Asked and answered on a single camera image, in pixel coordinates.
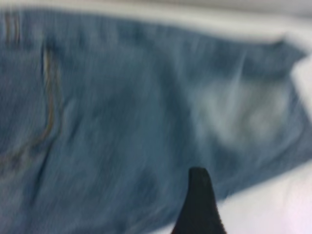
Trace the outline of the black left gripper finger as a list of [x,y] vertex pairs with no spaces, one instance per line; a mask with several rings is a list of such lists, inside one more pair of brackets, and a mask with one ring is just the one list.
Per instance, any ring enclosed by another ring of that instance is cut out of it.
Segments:
[[206,169],[189,169],[187,195],[173,234],[225,234],[212,182]]

